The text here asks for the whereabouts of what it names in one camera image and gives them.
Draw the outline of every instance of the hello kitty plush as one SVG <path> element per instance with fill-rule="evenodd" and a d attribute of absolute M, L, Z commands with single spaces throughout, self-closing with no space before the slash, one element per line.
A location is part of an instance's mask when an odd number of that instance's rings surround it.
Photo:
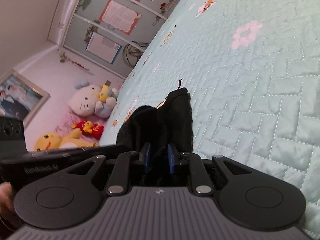
<path fill-rule="evenodd" d="M 101 86 L 82 82 L 76 85 L 78 91 L 69 100 L 68 107 L 79 116 L 95 114 L 101 118 L 108 118 L 114 108 L 115 99 L 107 98 L 105 103 L 99 100 Z"/>

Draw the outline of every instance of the picture frame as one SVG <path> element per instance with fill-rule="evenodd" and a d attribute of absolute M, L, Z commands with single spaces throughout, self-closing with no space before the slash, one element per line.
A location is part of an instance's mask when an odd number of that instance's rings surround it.
<path fill-rule="evenodd" d="M 30 123 L 50 94 L 12 70 L 0 77 L 0 115 Z"/>
<path fill-rule="evenodd" d="M 85 48 L 86 51 L 94 54 L 95 56 L 103 59 L 110 64 L 113 64 L 115 62 L 121 49 L 122 46 L 120 44 L 97 32 L 93 32 L 91 34 L 89 42 Z"/>

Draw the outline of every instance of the poster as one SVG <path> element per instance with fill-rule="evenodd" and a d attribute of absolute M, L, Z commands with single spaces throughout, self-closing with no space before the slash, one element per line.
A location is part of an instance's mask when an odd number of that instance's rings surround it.
<path fill-rule="evenodd" d="M 99 20 L 129 35 L 140 17 L 141 14 L 120 3 L 109 0 Z"/>
<path fill-rule="evenodd" d="M 120 48 L 121 46 L 119 44 L 94 32 L 91 35 L 86 50 L 112 64 Z"/>

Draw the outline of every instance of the winnie the pooh plush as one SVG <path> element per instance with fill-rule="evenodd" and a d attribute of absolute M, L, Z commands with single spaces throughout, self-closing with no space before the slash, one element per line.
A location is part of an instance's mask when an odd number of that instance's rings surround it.
<path fill-rule="evenodd" d="M 78 147 L 98 147 L 97 143 L 89 143 L 79 140 L 82 132 L 79 128 L 74 129 L 65 137 L 61 137 L 56 133 L 46 133 L 42 135 L 34 146 L 35 151 L 45 151 L 53 149 L 67 149 Z"/>
<path fill-rule="evenodd" d="M 100 139 L 103 133 L 103 125 L 92 123 L 90 121 L 76 122 L 71 126 L 72 129 L 80 129 L 82 134 L 90 135 L 96 139 Z"/>

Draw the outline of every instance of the quilted bedspread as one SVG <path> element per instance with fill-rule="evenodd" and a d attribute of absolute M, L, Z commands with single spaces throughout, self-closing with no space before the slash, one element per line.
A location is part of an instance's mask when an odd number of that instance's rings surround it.
<path fill-rule="evenodd" d="M 320 0 L 181 0 L 125 81 L 101 144 L 141 105 L 186 87 L 194 152 L 283 179 L 320 239 Z"/>

